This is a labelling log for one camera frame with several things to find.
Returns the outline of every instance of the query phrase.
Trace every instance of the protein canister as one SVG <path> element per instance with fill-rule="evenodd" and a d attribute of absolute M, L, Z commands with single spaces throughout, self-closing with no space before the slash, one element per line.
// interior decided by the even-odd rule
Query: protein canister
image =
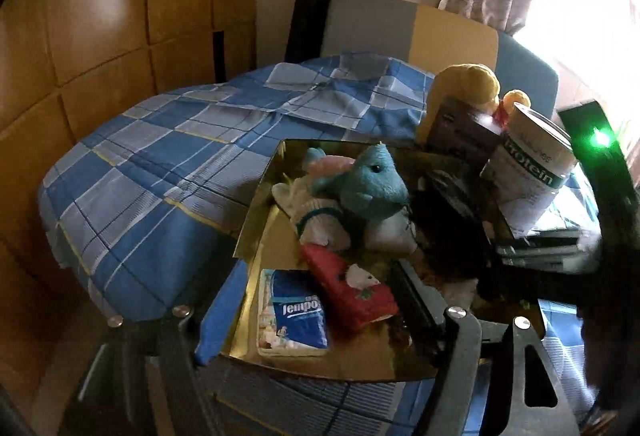
<path fill-rule="evenodd" d="M 575 167 L 569 136 L 553 122 L 516 103 L 501 144 L 481 176 L 516 237 L 526 236 Z"/>

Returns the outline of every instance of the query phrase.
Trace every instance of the dark box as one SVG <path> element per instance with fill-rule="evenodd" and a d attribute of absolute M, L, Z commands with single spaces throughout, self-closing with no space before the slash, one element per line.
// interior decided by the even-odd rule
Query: dark box
<path fill-rule="evenodd" d="M 426 148 L 461 158 L 480 172 L 500 143 L 501 134 L 491 115 L 448 96 L 440 104 Z"/>

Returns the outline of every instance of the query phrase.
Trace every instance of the green label band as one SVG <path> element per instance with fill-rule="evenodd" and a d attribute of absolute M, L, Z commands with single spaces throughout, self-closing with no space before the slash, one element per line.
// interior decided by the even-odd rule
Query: green label band
<path fill-rule="evenodd" d="M 562 184 L 564 184 L 564 178 L 560 178 L 558 175 L 553 174 L 548 169 L 541 166 L 537 161 L 524 152 L 517 143 L 513 142 L 511 137 L 508 135 L 504 141 L 504 148 L 519 166 L 547 187 L 551 189 L 559 189 L 562 187 Z"/>

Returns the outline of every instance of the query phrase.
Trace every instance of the green light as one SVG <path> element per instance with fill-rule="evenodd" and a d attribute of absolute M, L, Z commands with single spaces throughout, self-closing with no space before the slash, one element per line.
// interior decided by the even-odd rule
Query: green light
<path fill-rule="evenodd" d="M 591 136 L 591 145 L 593 147 L 609 147 L 611 145 L 611 137 L 597 129 L 597 127 L 594 127 L 593 135 Z"/>

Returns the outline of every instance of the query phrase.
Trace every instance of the canister lid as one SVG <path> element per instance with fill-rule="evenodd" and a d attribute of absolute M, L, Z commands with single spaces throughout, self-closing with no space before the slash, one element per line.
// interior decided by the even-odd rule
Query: canister lid
<path fill-rule="evenodd" d="M 519 102 L 514 103 L 515 109 L 519 112 L 521 117 L 525 117 L 526 119 L 532 121 L 533 123 L 540 126 L 542 129 L 546 131 L 549 135 L 558 140 L 562 145 L 567 147 L 567 149 L 571 150 L 571 137 L 562 129 L 561 127 L 554 124 L 552 121 L 547 119 L 544 115 L 541 115 L 537 111 L 533 111 L 533 109 L 528 108 L 520 104 Z"/>

